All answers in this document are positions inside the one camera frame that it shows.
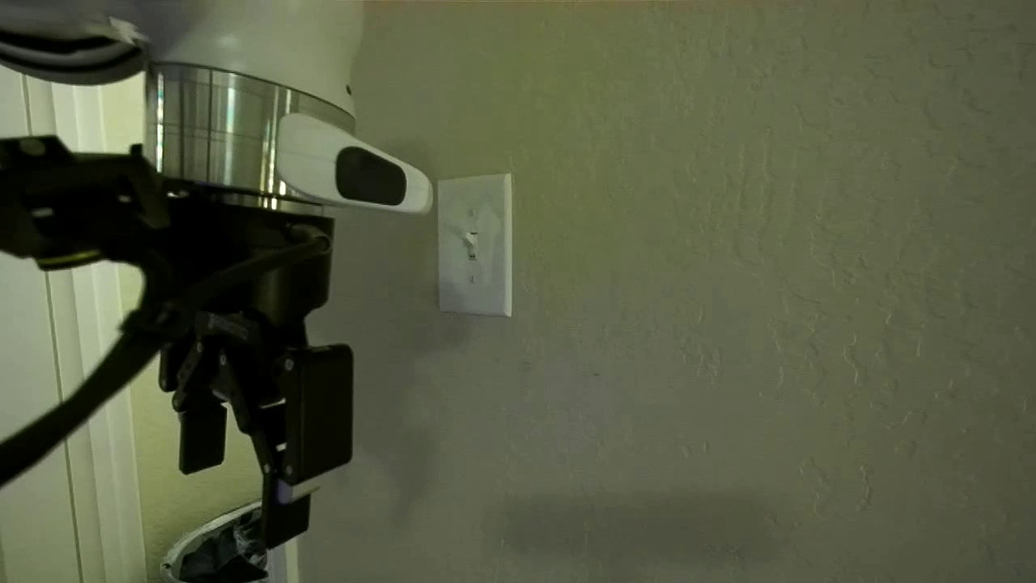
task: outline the metal cylinder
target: metal cylinder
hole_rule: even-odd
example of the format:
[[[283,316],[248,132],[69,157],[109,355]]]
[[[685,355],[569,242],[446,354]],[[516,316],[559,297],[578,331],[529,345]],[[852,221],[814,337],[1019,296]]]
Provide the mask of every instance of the metal cylinder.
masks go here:
[[[166,177],[220,191],[229,203],[297,210],[279,177],[279,121],[306,114],[352,128],[352,116],[311,95],[197,64],[147,75],[147,156]]]

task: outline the black mount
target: black mount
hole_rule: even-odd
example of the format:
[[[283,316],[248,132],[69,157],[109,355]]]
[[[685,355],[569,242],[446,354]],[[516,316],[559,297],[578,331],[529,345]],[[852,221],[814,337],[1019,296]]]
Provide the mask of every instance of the black mount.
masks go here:
[[[350,345],[306,345],[326,301],[326,218],[228,207],[129,156],[71,156],[56,136],[0,139],[0,250],[41,267],[140,266],[147,291],[86,382],[0,442],[0,486],[41,459],[160,351],[182,415],[182,469],[222,459],[229,402],[261,467],[261,548],[306,529],[306,479],[352,457]]]

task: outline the white wall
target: white wall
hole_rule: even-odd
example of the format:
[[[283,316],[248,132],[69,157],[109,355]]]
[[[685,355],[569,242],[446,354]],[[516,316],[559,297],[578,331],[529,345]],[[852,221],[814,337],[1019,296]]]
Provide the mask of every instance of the white wall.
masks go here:
[[[0,69],[0,139],[26,136],[23,75]],[[46,276],[0,251],[0,439],[49,410],[57,392]],[[0,583],[79,579],[65,447],[0,489]]]
[[[516,319],[345,213],[315,583],[1036,579],[1036,4],[373,4],[358,132],[516,170]]]

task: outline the switch plate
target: switch plate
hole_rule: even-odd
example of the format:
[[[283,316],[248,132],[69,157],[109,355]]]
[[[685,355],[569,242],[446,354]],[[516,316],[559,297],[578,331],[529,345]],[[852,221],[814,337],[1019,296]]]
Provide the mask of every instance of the switch plate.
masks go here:
[[[439,312],[510,316],[510,174],[438,183]]]

